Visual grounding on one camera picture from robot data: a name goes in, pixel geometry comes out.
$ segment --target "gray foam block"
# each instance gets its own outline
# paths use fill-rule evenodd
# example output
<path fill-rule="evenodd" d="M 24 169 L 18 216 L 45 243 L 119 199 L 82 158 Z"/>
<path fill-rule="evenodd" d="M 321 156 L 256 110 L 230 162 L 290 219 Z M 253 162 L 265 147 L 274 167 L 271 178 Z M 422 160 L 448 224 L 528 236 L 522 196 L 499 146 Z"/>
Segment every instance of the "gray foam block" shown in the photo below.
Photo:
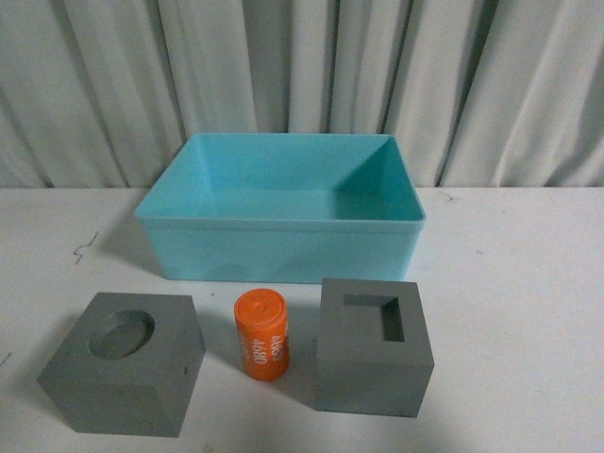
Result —
<path fill-rule="evenodd" d="M 205 351 L 190 296 L 98 293 L 38 382 L 77 432 L 177 437 Z"/>
<path fill-rule="evenodd" d="M 417 284 L 323 280 L 318 410 L 416 417 L 433 368 Z"/>

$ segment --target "square hole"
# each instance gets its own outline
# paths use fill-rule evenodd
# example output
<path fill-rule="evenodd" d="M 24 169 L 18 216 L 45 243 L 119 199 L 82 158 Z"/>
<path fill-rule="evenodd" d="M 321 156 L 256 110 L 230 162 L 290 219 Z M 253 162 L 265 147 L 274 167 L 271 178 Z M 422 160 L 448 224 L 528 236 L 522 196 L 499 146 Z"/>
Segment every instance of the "square hole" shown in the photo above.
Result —
<path fill-rule="evenodd" d="M 344 306 L 354 308 L 344 319 L 344 328 L 368 328 L 376 326 L 359 326 L 358 321 L 377 324 L 381 339 L 384 342 L 404 342 L 403 321 L 400 316 L 398 297 L 389 295 L 344 294 Z"/>

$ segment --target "printed number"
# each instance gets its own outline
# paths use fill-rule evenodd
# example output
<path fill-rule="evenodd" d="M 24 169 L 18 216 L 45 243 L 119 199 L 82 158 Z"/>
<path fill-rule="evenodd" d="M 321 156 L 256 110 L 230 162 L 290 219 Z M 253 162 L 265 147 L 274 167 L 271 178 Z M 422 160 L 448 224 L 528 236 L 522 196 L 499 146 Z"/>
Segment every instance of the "printed number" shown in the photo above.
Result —
<path fill-rule="evenodd" d="M 254 355 L 254 362 L 260 365 L 264 365 L 268 362 L 266 358 L 266 347 L 264 347 L 264 342 L 260 340 L 254 340 L 252 342 L 252 351 Z"/>
<path fill-rule="evenodd" d="M 283 337 L 275 335 L 271 339 L 271 355 L 273 361 L 280 361 L 283 359 Z"/>
<path fill-rule="evenodd" d="M 239 332 L 239 343 L 242 346 L 243 358 L 245 360 L 249 360 L 249 350 L 247 349 L 247 341 L 245 340 L 245 337 L 242 335 L 241 332 Z"/>

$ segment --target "black mark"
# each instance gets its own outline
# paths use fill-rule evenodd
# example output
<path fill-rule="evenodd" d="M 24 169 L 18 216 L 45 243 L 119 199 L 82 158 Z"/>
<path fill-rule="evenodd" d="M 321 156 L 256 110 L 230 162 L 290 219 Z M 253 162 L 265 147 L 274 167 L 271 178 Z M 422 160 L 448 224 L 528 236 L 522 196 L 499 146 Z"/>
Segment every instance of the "black mark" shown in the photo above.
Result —
<path fill-rule="evenodd" d="M 96 240 L 97 236 L 98 236 L 98 231 L 94 233 L 94 236 L 92 236 L 92 239 L 91 239 L 91 241 L 89 243 L 85 243 L 84 245 L 81 245 L 76 250 L 74 250 L 74 255 L 77 256 L 77 260 L 75 260 L 75 264 L 79 264 L 79 261 L 82 258 L 84 258 L 84 254 L 80 253 L 80 249 L 86 248 L 86 247 L 90 247 L 94 243 L 94 241 Z"/>
<path fill-rule="evenodd" d="M 461 198 L 451 196 L 446 192 L 438 192 L 438 195 L 446 196 L 448 198 L 448 200 L 446 200 L 446 203 L 451 203 L 453 205 L 457 205 L 457 201 L 461 200 Z"/>
<path fill-rule="evenodd" d="M 0 366 L 4 365 L 7 360 L 10 358 L 10 356 L 12 356 L 12 352 L 9 352 L 8 355 L 6 357 L 4 357 L 4 360 L 2 362 L 0 362 Z"/>

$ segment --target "circular hole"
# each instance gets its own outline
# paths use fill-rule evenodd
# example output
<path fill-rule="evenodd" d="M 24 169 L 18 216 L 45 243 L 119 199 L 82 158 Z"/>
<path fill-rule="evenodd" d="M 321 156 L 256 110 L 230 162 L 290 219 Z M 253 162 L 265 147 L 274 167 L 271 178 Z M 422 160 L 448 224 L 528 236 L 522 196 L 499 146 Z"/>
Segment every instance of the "circular hole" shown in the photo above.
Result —
<path fill-rule="evenodd" d="M 144 311 L 113 313 L 91 335 L 88 350 L 99 359 L 114 361 L 141 349 L 153 335 L 155 321 Z"/>

